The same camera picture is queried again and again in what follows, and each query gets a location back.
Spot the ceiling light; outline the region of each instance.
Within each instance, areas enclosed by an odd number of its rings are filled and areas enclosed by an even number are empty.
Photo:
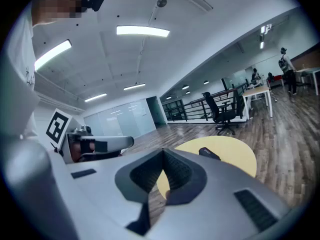
[[[166,38],[169,35],[169,30],[164,30],[148,26],[117,26],[117,35],[150,35]]]
[[[88,99],[85,100],[85,102],[90,102],[90,101],[92,101],[92,100],[101,98],[101,97],[103,97],[103,96],[107,96],[107,94],[104,93],[104,94],[101,94],[101,95],[98,95],[98,96],[95,96],[95,97],[92,97],[92,98],[88,98]]]
[[[66,40],[63,43],[61,43],[61,44],[57,45],[56,47],[52,48],[46,54],[42,55],[40,58],[37,59],[37,61],[34,63],[34,70],[37,71],[45,63],[50,61],[52,58],[54,58],[58,54],[64,52],[65,50],[68,50],[69,48],[71,48],[71,46],[72,45],[71,45],[70,41]]]
[[[146,84],[145,83],[142,83],[142,84],[137,84],[137,85],[134,85],[134,86],[129,86],[129,87],[126,87],[126,88],[123,88],[124,90],[130,90],[130,89],[133,89],[133,88],[137,88],[137,87],[142,87],[142,86],[145,86]]]

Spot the white desk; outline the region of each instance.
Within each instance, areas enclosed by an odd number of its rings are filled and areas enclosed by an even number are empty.
[[[299,71],[297,71],[297,74],[301,74],[302,72],[306,72],[307,74],[312,74],[313,76],[313,81],[314,81],[314,87],[315,87],[315,95],[319,95],[319,91],[318,91],[318,83],[317,83],[317,78],[316,78],[316,73],[320,71],[320,67],[313,67],[313,68],[305,68],[305,69],[301,69]]]
[[[251,97],[252,95],[257,95],[257,94],[264,94],[265,96],[265,103],[266,106],[268,107],[268,99],[269,99],[269,109],[270,109],[270,117],[272,118],[272,104],[271,104],[271,97],[270,97],[270,91],[269,87],[267,85],[259,86],[257,88],[247,90],[243,95],[243,100],[244,100],[244,106],[245,106],[245,112],[246,112],[246,118],[249,120],[249,110],[248,110],[248,105],[247,105],[247,100],[246,97]]]

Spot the desk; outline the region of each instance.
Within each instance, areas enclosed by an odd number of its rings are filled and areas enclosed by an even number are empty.
[[[199,149],[208,148],[220,157],[221,161],[234,165],[253,178],[257,173],[257,160],[252,149],[236,138],[227,136],[208,136],[187,141],[176,150],[186,151],[199,155]],[[170,189],[168,178],[164,171],[156,181],[161,195],[166,199],[166,192]]]
[[[257,94],[264,94],[265,96],[265,103],[266,106],[268,107],[268,99],[269,99],[269,109],[270,109],[270,117],[272,118],[272,104],[271,104],[271,97],[270,97],[270,91],[269,87],[266,85],[259,86],[257,88],[247,90],[243,95],[243,100],[244,100],[244,106],[245,106],[245,112],[246,112],[246,118],[249,120],[249,110],[248,110],[248,105],[246,101],[246,97],[251,97],[252,95],[257,95]]]
[[[319,91],[318,91],[318,83],[317,83],[317,78],[316,78],[316,73],[320,71],[320,67],[312,67],[312,68],[305,68],[305,69],[301,69],[299,71],[297,71],[297,74],[301,74],[302,72],[306,72],[307,74],[312,74],[313,76],[313,81],[314,81],[314,87],[315,87],[315,95],[319,95]]]

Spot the person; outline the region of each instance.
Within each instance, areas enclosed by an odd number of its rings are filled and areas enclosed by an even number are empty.
[[[282,54],[281,59],[279,60],[279,66],[283,71],[283,74],[286,77],[286,80],[288,82],[289,88],[288,92],[291,93],[292,88],[292,94],[297,94],[297,82],[296,82],[296,69],[292,65],[291,60],[289,59],[288,55],[286,54],[287,49],[284,47],[281,48],[280,52]]]
[[[256,68],[253,69],[253,73],[252,73],[252,77],[251,77],[251,82],[254,84],[254,85],[261,85],[261,77],[257,71]]]
[[[32,0],[17,19],[4,44],[1,55],[9,59],[13,69],[32,91],[35,87],[36,62],[32,43],[33,28],[37,25],[56,22],[58,19],[79,17],[81,13],[91,8],[93,3],[93,0]],[[22,137],[39,141],[34,113],[32,113]]]

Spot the glass wall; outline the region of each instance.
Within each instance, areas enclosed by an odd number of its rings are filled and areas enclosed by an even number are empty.
[[[91,127],[94,136],[136,138],[156,129],[145,99],[87,116],[84,122]]]

